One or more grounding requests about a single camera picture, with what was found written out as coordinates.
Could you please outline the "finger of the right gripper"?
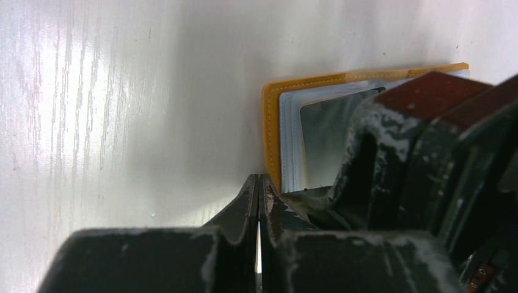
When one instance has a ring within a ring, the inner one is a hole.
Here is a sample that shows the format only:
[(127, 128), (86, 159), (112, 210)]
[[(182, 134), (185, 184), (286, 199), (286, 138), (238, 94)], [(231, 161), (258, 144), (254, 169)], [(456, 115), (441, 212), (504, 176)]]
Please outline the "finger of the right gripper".
[(431, 72), (363, 100), (349, 120), (332, 185), (284, 193), (302, 207), (295, 211), (338, 230), (408, 228), (407, 168), (425, 128), (454, 106), (443, 88), (449, 76), (461, 78)]

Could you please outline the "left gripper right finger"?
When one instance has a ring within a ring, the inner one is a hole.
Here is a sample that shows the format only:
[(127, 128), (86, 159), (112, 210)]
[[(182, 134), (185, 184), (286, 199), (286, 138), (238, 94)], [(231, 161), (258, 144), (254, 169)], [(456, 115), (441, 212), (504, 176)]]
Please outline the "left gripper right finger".
[(260, 176), (265, 292), (461, 292), (440, 244), (424, 231), (329, 231), (304, 220)]

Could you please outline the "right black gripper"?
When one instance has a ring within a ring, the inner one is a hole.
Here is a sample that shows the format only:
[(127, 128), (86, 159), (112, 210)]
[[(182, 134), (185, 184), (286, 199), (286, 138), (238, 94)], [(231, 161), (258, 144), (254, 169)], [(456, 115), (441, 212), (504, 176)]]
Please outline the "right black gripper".
[(404, 222), (433, 234), (469, 292), (517, 292), (517, 227), (496, 229), (513, 204), (498, 182), (517, 148), (517, 78), (491, 86), (448, 77), (454, 106), (419, 136), (404, 183)]

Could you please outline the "yellow leather card holder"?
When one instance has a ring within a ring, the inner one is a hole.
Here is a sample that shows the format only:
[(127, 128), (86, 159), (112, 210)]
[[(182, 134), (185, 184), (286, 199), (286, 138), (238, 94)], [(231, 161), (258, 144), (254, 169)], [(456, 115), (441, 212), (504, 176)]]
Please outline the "yellow leather card holder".
[(465, 62), (432, 67), (331, 73), (274, 81), (262, 92), (264, 158), (267, 173), (281, 193), (299, 188), (302, 174), (300, 108), (335, 95), (361, 92), (377, 87), (397, 87), (430, 71), (469, 78)]

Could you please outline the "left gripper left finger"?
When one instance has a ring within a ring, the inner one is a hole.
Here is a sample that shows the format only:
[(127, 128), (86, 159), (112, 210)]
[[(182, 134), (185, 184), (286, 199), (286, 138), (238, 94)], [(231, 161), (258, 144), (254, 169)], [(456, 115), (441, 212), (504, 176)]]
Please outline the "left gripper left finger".
[(40, 292), (255, 292), (258, 175), (204, 225), (71, 234)]

